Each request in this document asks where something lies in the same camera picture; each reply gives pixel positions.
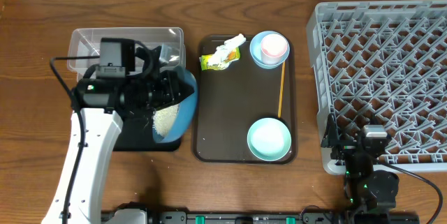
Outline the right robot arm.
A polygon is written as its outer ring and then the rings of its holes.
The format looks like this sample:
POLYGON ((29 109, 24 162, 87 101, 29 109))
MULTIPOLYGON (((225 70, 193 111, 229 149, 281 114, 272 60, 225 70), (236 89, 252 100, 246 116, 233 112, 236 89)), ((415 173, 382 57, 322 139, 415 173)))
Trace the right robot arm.
POLYGON ((389 171, 375 170, 376 159, 385 153, 391 136, 373 120, 360 129, 356 139, 338 136, 335 118, 328 116, 322 148, 330 157, 345 163, 344 190, 351 206, 345 223, 389 223, 389 210, 396 207, 399 178, 389 171))

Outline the white napkin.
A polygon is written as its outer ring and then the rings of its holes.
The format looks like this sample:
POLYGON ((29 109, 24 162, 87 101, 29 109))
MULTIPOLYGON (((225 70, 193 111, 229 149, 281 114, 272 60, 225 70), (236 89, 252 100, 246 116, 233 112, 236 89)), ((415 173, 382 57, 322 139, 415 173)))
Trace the white napkin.
POLYGON ((223 45, 216 48, 207 60, 207 66, 213 70, 223 70, 230 66, 234 61, 240 59, 239 46, 246 42, 246 38, 240 33, 237 36, 226 40, 223 45))

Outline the dark blue plate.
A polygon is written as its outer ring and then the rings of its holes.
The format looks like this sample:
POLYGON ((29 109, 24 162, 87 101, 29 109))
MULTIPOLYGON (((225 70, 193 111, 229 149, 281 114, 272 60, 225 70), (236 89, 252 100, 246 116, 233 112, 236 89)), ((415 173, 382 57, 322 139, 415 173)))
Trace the dark blue plate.
MULTIPOLYGON (((191 72, 189 72, 188 70, 186 70, 183 67, 175 67, 173 70, 175 72, 177 72, 178 76, 180 76, 180 77, 183 75, 192 75, 193 76, 193 74, 191 72)), ((162 139, 157 140, 157 142, 175 141, 175 140, 181 138, 183 136, 183 134, 186 132, 186 130, 188 129, 188 127, 193 119, 193 116, 196 111, 197 102, 198 102, 198 85, 197 85, 196 79, 195 79, 194 88, 195 88, 195 93, 178 104, 179 109, 178 109, 177 118, 176 118, 169 134, 167 134, 166 137, 162 137, 162 139)))

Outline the pile of white rice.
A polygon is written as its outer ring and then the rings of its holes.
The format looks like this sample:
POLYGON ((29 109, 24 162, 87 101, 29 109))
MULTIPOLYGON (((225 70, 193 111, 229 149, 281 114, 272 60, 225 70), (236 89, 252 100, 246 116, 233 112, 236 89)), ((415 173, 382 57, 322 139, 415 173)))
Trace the pile of white rice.
POLYGON ((179 105, 172 105, 162 110, 157 110, 153 117, 153 128, 158 135, 166 137, 169 134, 177 118, 179 105))

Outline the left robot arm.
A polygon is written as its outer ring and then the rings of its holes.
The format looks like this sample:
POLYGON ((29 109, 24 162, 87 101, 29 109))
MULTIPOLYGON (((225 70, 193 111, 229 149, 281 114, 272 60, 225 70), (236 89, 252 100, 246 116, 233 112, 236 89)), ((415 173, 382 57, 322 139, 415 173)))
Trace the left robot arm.
POLYGON ((100 223, 110 158, 119 151, 174 151, 193 119, 195 77, 167 67, 167 49, 103 38, 96 63, 66 90, 71 138, 45 223, 100 223))

